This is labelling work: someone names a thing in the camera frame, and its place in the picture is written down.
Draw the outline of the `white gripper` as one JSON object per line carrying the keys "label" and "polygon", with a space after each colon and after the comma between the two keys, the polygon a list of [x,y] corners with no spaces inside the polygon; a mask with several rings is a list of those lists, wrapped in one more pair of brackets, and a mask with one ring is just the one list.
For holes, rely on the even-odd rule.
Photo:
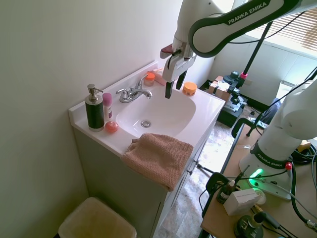
{"label": "white gripper", "polygon": [[177,80],[176,89],[180,90],[187,70],[194,64],[196,54],[190,58],[184,58],[181,54],[172,55],[170,53],[162,53],[162,59],[167,58],[164,66],[162,78],[166,81],[165,98],[170,99],[172,95],[174,81]]}

